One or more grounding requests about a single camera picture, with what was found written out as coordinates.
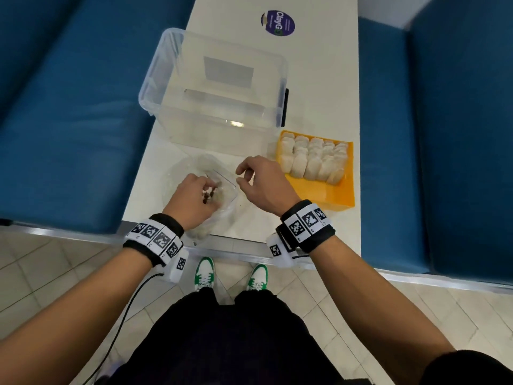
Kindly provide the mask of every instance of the orange tray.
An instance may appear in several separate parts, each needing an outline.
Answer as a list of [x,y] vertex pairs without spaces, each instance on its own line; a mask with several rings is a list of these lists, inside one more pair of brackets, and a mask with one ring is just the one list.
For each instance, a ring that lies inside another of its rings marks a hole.
[[[284,132],[292,133],[295,136],[306,136],[308,139],[320,137],[283,130],[279,135],[279,140],[282,139]],[[335,144],[344,142],[328,138],[321,139],[333,141]],[[302,199],[308,199],[311,202],[316,203],[321,208],[334,211],[343,211],[344,209],[355,206],[355,187],[353,185],[353,142],[346,143],[349,143],[347,148],[346,167],[344,168],[344,176],[337,185],[328,185],[322,181],[309,181],[304,178],[294,178],[289,174],[285,174],[287,180],[290,182],[299,197]],[[279,163],[281,163],[281,149],[282,145],[278,142],[276,147],[276,158]]]

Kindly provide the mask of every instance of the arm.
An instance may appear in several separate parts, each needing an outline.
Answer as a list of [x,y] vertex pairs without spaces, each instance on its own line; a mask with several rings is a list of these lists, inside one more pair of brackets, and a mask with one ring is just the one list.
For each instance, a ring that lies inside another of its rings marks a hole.
[[[203,204],[202,189],[215,187],[189,174],[163,213],[185,230],[200,225],[216,210]],[[68,384],[108,334],[152,265],[123,249],[99,270],[22,325],[0,344],[0,383]]]
[[[244,173],[237,182],[248,200],[267,212],[281,217],[300,200],[276,162],[249,157],[236,173]],[[413,303],[339,238],[310,256],[349,327],[396,384],[418,384],[430,362],[454,351]]]

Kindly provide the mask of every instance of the cable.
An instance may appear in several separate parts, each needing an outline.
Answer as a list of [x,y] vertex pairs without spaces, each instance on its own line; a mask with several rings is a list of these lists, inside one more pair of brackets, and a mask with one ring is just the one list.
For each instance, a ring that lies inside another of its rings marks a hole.
[[114,342],[116,342],[116,339],[118,338],[118,335],[119,335],[119,331],[121,331],[121,327],[123,326],[123,323],[125,322],[125,318],[127,317],[127,314],[128,314],[128,310],[130,309],[130,306],[132,305],[133,303],[133,300],[134,298],[137,296],[137,293],[139,293],[139,291],[142,289],[142,287],[146,284],[146,282],[148,282],[150,279],[154,278],[154,277],[158,277],[158,276],[163,276],[164,273],[157,273],[157,274],[154,274],[153,276],[151,277],[148,277],[146,279],[146,281],[144,281],[140,286],[139,288],[135,291],[135,293],[133,294],[132,296],[132,299],[130,300],[130,302],[128,303],[128,306],[127,308],[125,309],[125,315],[123,316],[123,319],[121,320],[121,324],[119,325],[119,328],[118,328],[118,332],[116,332],[116,336],[114,336],[114,340],[112,341],[112,343],[110,344],[110,347],[107,351],[107,353],[105,354],[105,357],[103,358],[102,362],[100,362],[100,364],[98,365],[98,367],[96,368],[96,370],[89,376],[89,378],[82,384],[82,385],[87,385],[87,382],[93,378],[93,376],[96,374],[96,372],[98,370],[100,370],[100,368],[102,367],[102,365],[104,364],[105,360],[107,359],[107,357],[109,356],[110,354],[110,351],[112,350],[112,347],[114,346]]

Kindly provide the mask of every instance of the clear plastic container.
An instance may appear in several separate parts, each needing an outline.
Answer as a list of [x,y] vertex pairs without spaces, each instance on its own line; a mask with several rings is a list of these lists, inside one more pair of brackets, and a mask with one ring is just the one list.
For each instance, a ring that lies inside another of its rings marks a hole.
[[267,152],[281,126],[287,61],[177,28],[164,31],[139,103],[178,144],[232,155]]
[[231,218],[235,212],[239,192],[235,181],[235,174],[231,173],[216,157],[210,154],[203,154],[185,158],[174,165],[170,172],[165,175],[162,182],[162,200],[164,204],[167,204],[176,191],[176,187],[189,173],[211,178],[218,184],[217,191],[222,191],[223,194],[222,205],[219,209],[200,226],[185,233],[196,245],[212,233],[214,227],[216,227],[218,233],[221,233],[223,228],[232,223]]

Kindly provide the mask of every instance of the green and white sneaker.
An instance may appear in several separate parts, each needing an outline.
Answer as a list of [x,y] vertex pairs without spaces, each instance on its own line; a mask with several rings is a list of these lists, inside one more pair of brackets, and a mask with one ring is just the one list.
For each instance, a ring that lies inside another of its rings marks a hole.
[[215,267],[212,258],[203,257],[197,268],[194,277],[195,291],[199,291],[204,287],[214,287]]
[[249,277],[247,291],[263,291],[267,289],[267,266],[256,265]]

